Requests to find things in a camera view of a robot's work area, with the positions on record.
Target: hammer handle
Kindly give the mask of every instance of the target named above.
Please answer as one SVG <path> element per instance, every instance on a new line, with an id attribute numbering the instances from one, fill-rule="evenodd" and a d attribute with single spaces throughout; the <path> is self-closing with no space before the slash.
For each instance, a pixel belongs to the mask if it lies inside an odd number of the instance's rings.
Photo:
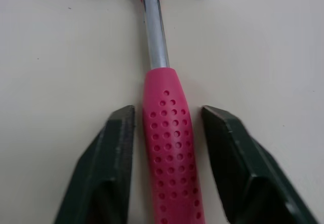
<path id="1" fill-rule="evenodd" d="M 174 69 L 146 74 L 143 125 L 155 224 L 204 224 L 190 113 Z"/>

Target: dark green metal object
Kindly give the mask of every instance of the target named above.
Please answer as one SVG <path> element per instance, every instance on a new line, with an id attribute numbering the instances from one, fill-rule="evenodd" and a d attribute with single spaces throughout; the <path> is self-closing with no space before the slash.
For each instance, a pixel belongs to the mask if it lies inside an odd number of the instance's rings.
<path id="1" fill-rule="evenodd" d="M 55 224 L 126 224 L 134 106 L 111 114 L 79 159 Z"/>
<path id="2" fill-rule="evenodd" d="M 211 106 L 202 107 L 201 116 L 214 179 L 230 223 L 317 223 L 275 159 L 237 117 Z"/>

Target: white surface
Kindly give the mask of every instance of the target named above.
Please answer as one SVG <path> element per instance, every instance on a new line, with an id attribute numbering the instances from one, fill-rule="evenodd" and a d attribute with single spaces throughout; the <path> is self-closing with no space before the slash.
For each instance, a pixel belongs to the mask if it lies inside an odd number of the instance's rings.
<path id="1" fill-rule="evenodd" d="M 207 224 L 226 223 L 198 119 L 239 116 L 324 222 L 324 0 L 162 0 L 170 64 L 196 132 Z M 140 109 L 138 0 L 0 0 L 0 223 L 52 223 L 109 114 Z M 140 120 L 130 224 L 152 223 Z"/>

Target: claw hammer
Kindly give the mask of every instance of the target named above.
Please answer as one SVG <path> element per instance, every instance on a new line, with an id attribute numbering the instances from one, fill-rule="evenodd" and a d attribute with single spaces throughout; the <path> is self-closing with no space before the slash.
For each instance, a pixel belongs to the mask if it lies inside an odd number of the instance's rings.
<path id="1" fill-rule="evenodd" d="M 159 0 L 141 0 L 151 70 L 143 96 L 143 126 L 155 224 L 204 224 L 187 101 L 170 68 Z"/>

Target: metal shaft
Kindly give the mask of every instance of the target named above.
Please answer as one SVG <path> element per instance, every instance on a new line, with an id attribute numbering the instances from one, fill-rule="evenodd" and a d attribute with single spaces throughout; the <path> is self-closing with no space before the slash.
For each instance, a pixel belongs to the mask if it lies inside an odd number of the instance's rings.
<path id="1" fill-rule="evenodd" d="M 159 0 L 143 0 L 151 69 L 170 67 Z"/>

